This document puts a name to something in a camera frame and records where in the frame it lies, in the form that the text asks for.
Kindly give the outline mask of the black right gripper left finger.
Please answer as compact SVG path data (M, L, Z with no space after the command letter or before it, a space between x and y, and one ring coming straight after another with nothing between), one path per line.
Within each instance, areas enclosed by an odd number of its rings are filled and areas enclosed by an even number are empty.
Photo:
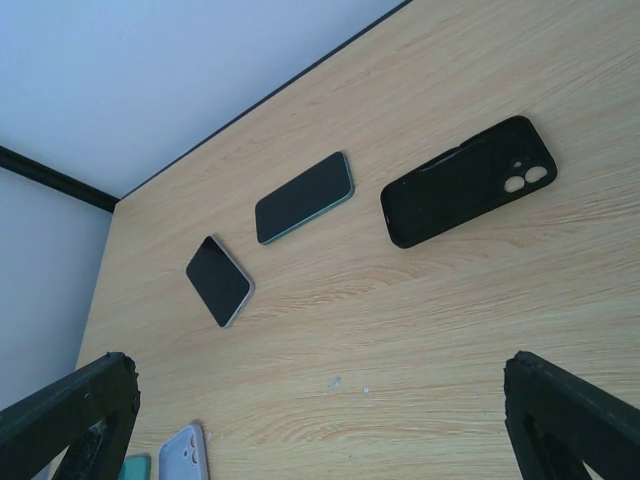
M135 362L108 352L1 411L1 477L31 479L62 455L55 479L117 479L139 409Z

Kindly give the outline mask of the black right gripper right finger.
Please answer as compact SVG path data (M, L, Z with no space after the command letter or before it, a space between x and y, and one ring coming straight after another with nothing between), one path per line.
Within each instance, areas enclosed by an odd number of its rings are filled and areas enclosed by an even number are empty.
M639 410L526 351L504 368L505 425L524 479L639 477Z

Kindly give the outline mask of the teal phone case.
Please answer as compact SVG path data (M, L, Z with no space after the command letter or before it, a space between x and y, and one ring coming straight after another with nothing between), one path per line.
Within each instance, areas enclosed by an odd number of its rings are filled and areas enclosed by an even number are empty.
M125 458L119 480L149 480L151 474L151 457L139 454Z

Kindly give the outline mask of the lavender phone case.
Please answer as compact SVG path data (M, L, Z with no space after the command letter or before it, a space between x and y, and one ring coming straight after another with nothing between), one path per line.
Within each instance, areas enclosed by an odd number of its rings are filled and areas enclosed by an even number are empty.
M161 445L158 454L158 479L209 479L206 444L199 424L186 425Z

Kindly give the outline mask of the white-edged black phone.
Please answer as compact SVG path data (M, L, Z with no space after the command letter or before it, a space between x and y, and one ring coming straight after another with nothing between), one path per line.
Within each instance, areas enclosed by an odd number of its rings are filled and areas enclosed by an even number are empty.
M255 286L223 244L206 237L186 267L186 275L219 327L229 328Z

